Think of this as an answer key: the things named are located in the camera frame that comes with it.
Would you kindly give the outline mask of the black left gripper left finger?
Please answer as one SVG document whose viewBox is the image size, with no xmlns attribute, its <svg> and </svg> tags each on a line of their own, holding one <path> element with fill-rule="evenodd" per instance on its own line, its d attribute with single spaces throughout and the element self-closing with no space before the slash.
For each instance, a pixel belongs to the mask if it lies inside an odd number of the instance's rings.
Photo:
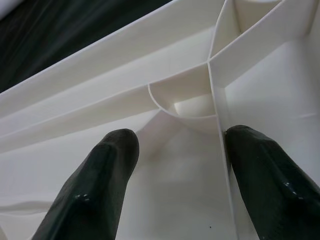
<svg viewBox="0 0 320 240">
<path fill-rule="evenodd" d="M 62 186 L 34 240 L 114 240 L 139 158 L 131 129 L 109 132 Z"/>
</svg>

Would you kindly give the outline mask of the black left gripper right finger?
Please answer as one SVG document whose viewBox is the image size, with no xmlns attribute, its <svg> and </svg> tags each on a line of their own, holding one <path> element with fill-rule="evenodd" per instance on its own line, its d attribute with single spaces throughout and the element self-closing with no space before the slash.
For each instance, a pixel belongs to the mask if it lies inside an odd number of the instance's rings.
<svg viewBox="0 0 320 240">
<path fill-rule="evenodd" d="M 225 132 L 225 146 L 261 240 L 320 238 L 320 188 L 275 140 L 235 125 Z"/>
</svg>

